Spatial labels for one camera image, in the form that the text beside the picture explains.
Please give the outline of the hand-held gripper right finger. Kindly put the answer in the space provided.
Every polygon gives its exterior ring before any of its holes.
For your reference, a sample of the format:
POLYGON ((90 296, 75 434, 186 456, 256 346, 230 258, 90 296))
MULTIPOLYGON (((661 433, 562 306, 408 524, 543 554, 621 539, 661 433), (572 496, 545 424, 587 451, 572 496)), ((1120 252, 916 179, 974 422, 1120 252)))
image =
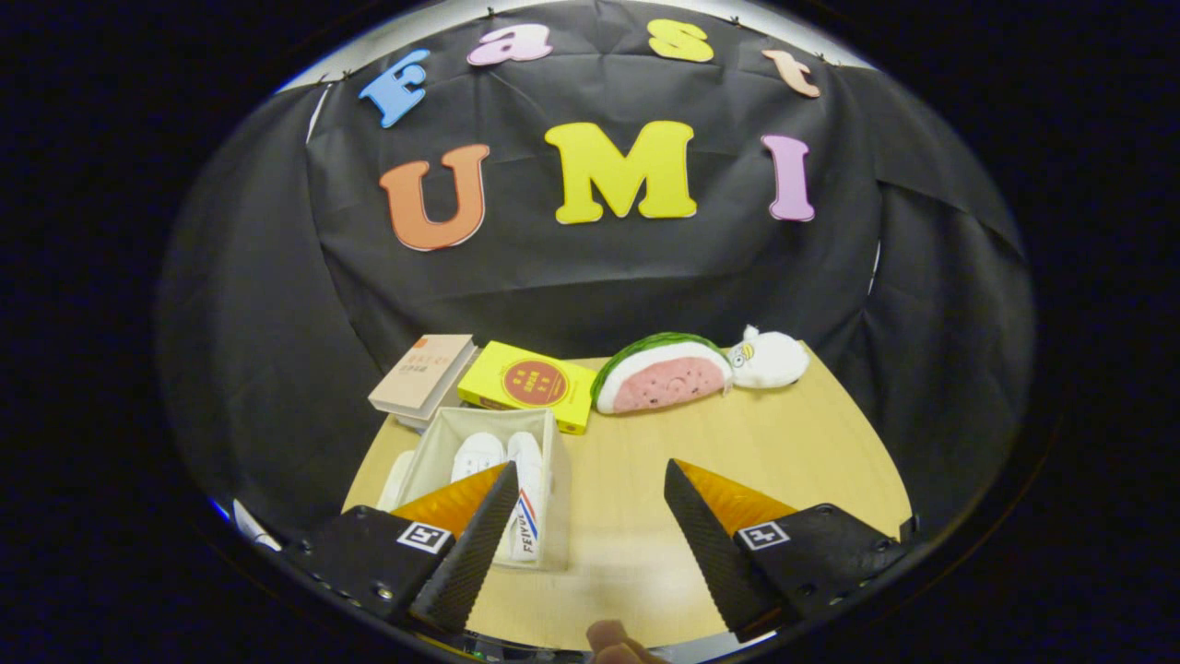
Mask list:
POLYGON ((663 497, 741 643, 830 614, 912 550, 835 504, 796 509, 683 459, 667 462, 663 497))

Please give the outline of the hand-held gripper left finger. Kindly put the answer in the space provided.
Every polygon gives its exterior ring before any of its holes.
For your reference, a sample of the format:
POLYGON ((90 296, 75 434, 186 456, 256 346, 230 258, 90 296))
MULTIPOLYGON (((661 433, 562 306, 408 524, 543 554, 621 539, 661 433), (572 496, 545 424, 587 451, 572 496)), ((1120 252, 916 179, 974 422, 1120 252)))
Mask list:
POLYGON ((518 497, 517 467, 497 464, 396 509, 358 505, 281 555, 380 622, 459 635, 518 497))

